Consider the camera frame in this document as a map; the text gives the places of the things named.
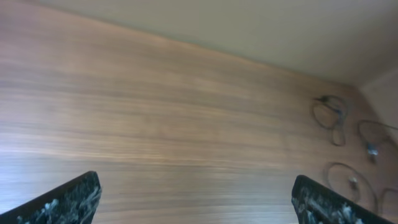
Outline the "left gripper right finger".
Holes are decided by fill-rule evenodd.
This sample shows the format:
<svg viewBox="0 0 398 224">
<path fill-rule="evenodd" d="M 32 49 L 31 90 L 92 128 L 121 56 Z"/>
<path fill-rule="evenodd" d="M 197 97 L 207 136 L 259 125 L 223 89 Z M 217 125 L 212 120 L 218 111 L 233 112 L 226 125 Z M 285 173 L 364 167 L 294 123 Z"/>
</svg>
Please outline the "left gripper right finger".
<svg viewBox="0 0 398 224">
<path fill-rule="evenodd" d="M 299 224 L 392 224 L 305 175 L 298 175 L 292 205 Z"/>
</svg>

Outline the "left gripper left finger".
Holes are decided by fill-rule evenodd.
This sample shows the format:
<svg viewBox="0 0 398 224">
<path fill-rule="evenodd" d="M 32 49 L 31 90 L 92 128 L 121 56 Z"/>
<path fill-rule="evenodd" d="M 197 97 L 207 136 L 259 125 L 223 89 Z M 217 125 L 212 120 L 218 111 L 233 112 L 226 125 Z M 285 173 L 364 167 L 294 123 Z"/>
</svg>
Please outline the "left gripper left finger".
<svg viewBox="0 0 398 224">
<path fill-rule="evenodd" d="M 1 223 L 91 224 L 102 188 L 97 172 L 84 174 L 1 214 Z"/>
</svg>

